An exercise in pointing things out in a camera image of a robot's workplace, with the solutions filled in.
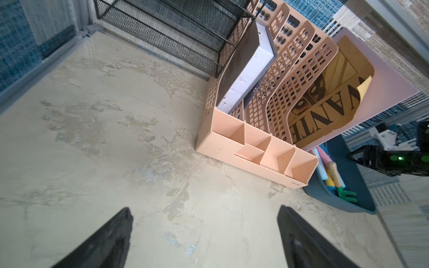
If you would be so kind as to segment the light blue fork rake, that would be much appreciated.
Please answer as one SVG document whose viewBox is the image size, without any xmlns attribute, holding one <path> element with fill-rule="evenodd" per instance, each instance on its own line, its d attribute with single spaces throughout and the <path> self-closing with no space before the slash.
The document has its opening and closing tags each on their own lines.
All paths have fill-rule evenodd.
<svg viewBox="0 0 429 268">
<path fill-rule="evenodd" d="M 324 163 L 320 157 L 320 154 L 318 153 L 318 150 L 316 148 L 312 149 L 313 153 L 315 154 L 315 156 L 317 156 L 318 158 L 318 165 L 317 165 L 317 173 L 318 176 L 323 180 L 326 181 L 328 180 L 328 175 L 324 166 Z"/>
</svg>

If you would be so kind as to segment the blue rake yellow handle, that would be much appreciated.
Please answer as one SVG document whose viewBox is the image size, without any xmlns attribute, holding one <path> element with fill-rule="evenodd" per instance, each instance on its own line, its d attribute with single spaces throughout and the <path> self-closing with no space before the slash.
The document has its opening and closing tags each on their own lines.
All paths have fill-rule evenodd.
<svg viewBox="0 0 429 268">
<path fill-rule="evenodd" d="M 328 176 L 328 179 L 325 180 L 325 185 L 330 191 L 334 191 L 336 189 L 335 182 L 332 178 L 332 175 L 331 175 L 329 169 L 328 168 L 325 168 L 325 169 L 326 169 L 326 173 Z"/>
</svg>

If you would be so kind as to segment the green rake wooden handle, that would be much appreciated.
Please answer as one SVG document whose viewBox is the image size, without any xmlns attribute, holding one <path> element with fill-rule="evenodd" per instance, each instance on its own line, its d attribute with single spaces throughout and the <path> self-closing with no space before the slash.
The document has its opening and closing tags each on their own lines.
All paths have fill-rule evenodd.
<svg viewBox="0 0 429 268">
<path fill-rule="evenodd" d="M 327 164 L 327 166 L 328 166 L 328 169 L 329 169 L 330 174 L 332 176 L 332 179 L 334 181 L 334 184 L 335 184 L 339 198 L 341 198 L 347 202 L 356 203 L 357 202 L 357 199 L 356 199 L 357 194 L 355 192 L 352 192 L 352 191 L 345 191 L 344 190 L 343 185 L 341 183 L 340 174 L 337 170 L 336 163 L 331 161 Z"/>
</svg>

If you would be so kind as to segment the purple rake pink handle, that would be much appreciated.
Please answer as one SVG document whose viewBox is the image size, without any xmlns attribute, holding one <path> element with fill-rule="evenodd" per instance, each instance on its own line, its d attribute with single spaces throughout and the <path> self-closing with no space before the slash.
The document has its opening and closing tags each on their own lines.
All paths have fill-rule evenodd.
<svg viewBox="0 0 429 268">
<path fill-rule="evenodd" d="M 329 155 L 320 146 L 317 146 L 316 149 L 319 153 L 319 156 L 320 156 L 322 162 L 326 166 L 328 166 L 328 163 L 332 162 L 332 159 L 329 157 Z"/>
</svg>

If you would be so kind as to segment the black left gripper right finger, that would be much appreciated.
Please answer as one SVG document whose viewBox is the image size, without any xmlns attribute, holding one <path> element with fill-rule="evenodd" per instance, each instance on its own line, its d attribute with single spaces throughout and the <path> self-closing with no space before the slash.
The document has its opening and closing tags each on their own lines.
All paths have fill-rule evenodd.
<svg viewBox="0 0 429 268">
<path fill-rule="evenodd" d="M 290 268 L 357 267 L 291 207 L 280 207 L 277 222 Z"/>
</svg>

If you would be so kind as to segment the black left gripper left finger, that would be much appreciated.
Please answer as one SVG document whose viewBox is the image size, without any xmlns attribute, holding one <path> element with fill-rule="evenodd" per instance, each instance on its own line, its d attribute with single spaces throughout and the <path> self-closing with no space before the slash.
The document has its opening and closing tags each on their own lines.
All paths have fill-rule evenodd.
<svg viewBox="0 0 429 268">
<path fill-rule="evenodd" d="M 123 208 L 55 268 L 123 268 L 130 249 L 133 216 Z"/>
</svg>

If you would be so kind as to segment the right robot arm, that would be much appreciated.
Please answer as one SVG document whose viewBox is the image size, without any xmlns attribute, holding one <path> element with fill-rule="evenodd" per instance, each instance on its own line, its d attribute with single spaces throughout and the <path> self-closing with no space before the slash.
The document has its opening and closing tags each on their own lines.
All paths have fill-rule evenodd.
<svg viewBox="0 0 429 268">
<path fill-rule="evenodd" d="M 402 174 L 429 175 L 428 121 L 417 124 L 417 150 L 407 150 L 409 144 L 399 143 L 398 134 L 387 124 L 377 125 L 369 132 L 381 145 L 364 145 L 348 153 L 346 157 L 349 160 L 390 177 Z"/>
</svg>

